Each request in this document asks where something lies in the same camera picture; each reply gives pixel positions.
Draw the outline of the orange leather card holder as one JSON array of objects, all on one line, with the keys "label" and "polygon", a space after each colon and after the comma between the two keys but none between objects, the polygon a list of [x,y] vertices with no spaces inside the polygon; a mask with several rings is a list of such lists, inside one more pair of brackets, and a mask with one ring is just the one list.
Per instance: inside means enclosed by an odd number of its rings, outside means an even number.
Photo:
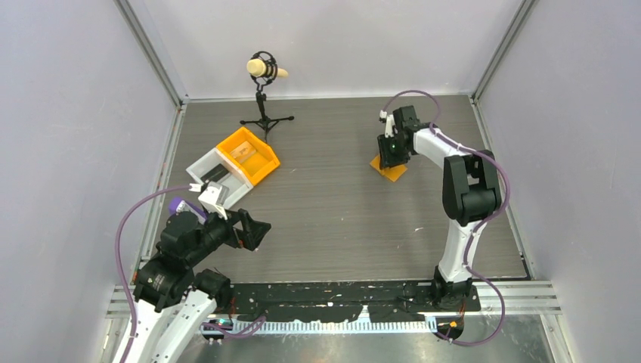
[{"label": "orange leather card holder", "polygon": [[380,166],[381,157],[377,154],[373,160],[370,162],[370,166],[373,167],[382,177],[387,178],[391,182],[396,182],[399,178],[407,171],[405,165],[393,166],[390,168],[382,168]]}]

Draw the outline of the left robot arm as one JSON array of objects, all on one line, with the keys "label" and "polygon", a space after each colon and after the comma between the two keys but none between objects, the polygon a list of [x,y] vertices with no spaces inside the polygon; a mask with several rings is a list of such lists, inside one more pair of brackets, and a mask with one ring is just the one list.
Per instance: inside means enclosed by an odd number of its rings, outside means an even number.
[{"label": "left robot arm", "polygon": [[175,362],[206,318],[225,312],[233,296],[226,276],[195,267],[219,247],[256,250],[271,224],[253,219],[245,209],[225,217],[171,215],[156,244],[156,253],[138,271],[129,291],[129,336],[122,339],[116,362]]}]

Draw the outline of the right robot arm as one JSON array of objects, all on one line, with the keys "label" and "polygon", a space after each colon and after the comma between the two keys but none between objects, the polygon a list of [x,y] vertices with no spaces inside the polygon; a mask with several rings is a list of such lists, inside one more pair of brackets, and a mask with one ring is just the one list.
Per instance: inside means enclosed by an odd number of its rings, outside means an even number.
[{"label": "right robot arm", "polygon": [[502,205],[493,154],[465,147],[434,123],[422,123],[412,106],[380,111],[385,131],[378,136],[373,166],[395,181],[412,156],[423,156],[442,170],[441,202],[449,218],[444,254],[435,267],[429,301],[451,310],[472,290],[470,271],[487,219]]}]

